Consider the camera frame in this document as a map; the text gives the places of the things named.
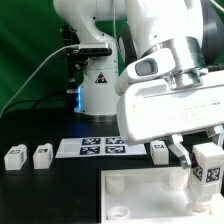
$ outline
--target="black table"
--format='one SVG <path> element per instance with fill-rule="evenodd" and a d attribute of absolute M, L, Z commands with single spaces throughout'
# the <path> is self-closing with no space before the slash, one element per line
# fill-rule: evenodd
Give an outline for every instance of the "black table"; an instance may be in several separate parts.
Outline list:
<path fill-rule="evenodd" d="M 101 170 L 153 167 L 147 155 L 54 159 L 50 169 L 34 170 L 38 145 L 51 143 L 54 154 L 62 138 L 118 136 L 116 123 L 74 119 L 66 109 L 20 110 L 0 120 L 0 223 L 100 222 Z M 204 135 L 186 136 L 186 147 L 208 141 Z M 25 144 L 28 159 L 20 171 L 5 171 L 4 155 L 13 145 Z M 170 153 L 170 165 L 179 166 Z"/>

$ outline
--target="cube with black symbol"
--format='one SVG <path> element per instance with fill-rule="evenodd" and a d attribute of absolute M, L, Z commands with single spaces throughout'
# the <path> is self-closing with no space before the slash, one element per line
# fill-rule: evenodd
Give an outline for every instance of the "cube with black symbol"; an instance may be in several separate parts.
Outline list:
<path fill-rule="evenodd" d="M 193 147 L 198 166 L 192 168 L 190 187 L 198 197 L 220 193 L 224 166 L 224 152 L 213 142 Z"/>
<path fill-rule="evenodd" d="M 51 144 L 39 145 L 33 155 L 34 169 L 48 169 L 53 159 Z"/>
<path fill-rule="evenodd" d="M 4 157 L 6 170 L 20 170 L 27 159 L 25 145 L 13 146 Z"/>

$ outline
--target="cable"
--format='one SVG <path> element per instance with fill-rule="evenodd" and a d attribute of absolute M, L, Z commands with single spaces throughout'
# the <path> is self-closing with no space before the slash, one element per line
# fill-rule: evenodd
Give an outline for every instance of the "cable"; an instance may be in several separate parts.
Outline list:
<path fill-rule="evenodd" d="M 41 102 L 61 102 L 61 101 L 66 101 L 66 100 L 42 100 Z M 5 109 L 4 109 L 4 112 L 3 112 L 3 114 L 2 114 L 2 116 L 4 116 L 5 114 L 6 114 L 6 112 L 10 109 L 10 108 L 12 108 L 12 107 L 14 107 L 14 106 L 16 106 L 16 105 L 18 105 L 18 104 L 23 104 L 23 103 L 41 103 L 41 102 L 39 102 L 39 100 L 23 100 L 23 101 L 19 101 L 19 102 L 15 102 L 15 103 L 13 103 L 13 104 L 11 104 L 11 105 L 9 105 L 9 106 L 7 106 Z"/>
<path fill-rule="evenodd" d="M 30 109 L 35 109 L 41 102 L 44 102 L 45 99 L 54 97 L 54 96 L 66 96 L 67 93 L 51 93 L 46 96 L 41 97 L 39 100 L 36 100 L 36 102 L 30 107 Z"/>
<path fill-rule="evenodd" d="M 64 49 L 67 48 L 71 48 L 71 47 L 75 47 L 77 45 L 71 45 L 71 46 L 65 46 L 60 48 L 59 50 L 55 51 L 54 53 L 52 53 L 51 55 L 49 55 L 40 65 L 39 67 L 31 74 L 31 76 L 25 81 L 25 83 L 20 87 L 20 89 L 15 93 L 15 95 L 9 99 L 9 101 L 5 104 L 5 106 L 3 107 L 1 113 L 0 113 L 0 118 L 2 117 L 2 115 L 4 114 L 4 110 L 5 108 L 8 107 L 8 105 L 20 94 L 20 92 L 25 88 L 25 86 L 29 83 L 29 81 L 37 74 L 37 72 L 46 64 L 46 62 L 52 58 L 54 55 L 58 54 L 59 52 L 63 51 Z"/>
<path fill-rule="evenodd" d="M 221 12 L 224 13 L 224 8 L 221 5 L 219 5 L 216 1 L 209 0 L 209 2 L 211 2 L 217 9 L 219 9 Z"/>

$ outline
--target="green backdrop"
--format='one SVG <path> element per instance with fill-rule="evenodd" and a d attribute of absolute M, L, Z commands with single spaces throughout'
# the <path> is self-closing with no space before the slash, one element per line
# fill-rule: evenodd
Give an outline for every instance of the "green backdrop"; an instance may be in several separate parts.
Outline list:
<path fill-rule="evenodd" d="M 217 0 L 224 6 L 223 0 Z M 0 0 L 0 109 L 31 73 L 52 52 L 64 46 L 59 29 L 66 23 L 53 7 L 53 0 Z M 224 15 L 218 12 L 222 21 Z M 118 32 L 124 22 L 118 23 Z M 112 24 L 98 25 L 112 33 Z M 224 61 L 224 53 L 217 60 Z M 67 87 L 66 60 L 54 57 L 25 87 L 15 101 L 39 99 Z M 29 108 L 22 104 L 12 109 Z M 41 106 L 62 107 L 57 103 Z"/>

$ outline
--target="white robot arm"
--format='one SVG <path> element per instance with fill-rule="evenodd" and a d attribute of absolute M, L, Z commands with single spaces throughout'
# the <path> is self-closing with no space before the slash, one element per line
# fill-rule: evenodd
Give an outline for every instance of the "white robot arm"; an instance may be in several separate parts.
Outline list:
<path fill-rule="evenodd" d="M 112 0 L 54 0 L 54 7 L 76 32 L 81 44 L 108 44 L 110 56 L 89 57 L 84 80 L 78 89 L 79 106 L 75 114 L 92 121 L 116 119 L 119 99 L 114 85 L 118 78 L 118 56 L 113 37 L 96 28 L 95 23 L 113 19 Z M 126 18 L 124 1 L 117 1 L 116 18 Z"/>
<path fill-rule="evenodd" d="M 220 192 L 224 166 L 220 148 L 224 73 L 208 73 L 201 51 L 206 42 L 205 2 L 117 0 L 116 17 L 127 17 L 136 51 L 136 60 L 118 78 L 116 42 L 95 27 L 97 20 L 113 19 L 113 0 L 54 0 L 57 13 L 73 27 L 81 44 L 104 43 L 112 49 L 109 57 L 89 58 L 81 84 L 80 113 L 115 115 L 119 99 L 115 87 L 120 96 L 119 130 L 127 144 L 166 139 L 182 166 L 190 167 L 189 153 L 181 145 L 182 134 L 206 130 L 218 143 L 194 146 L 197 165 L 191 171 L 190 185 L 197 196 L 195 209 L 203 209 Z M 96 82 L 100 74 L 106 85 Z"/>

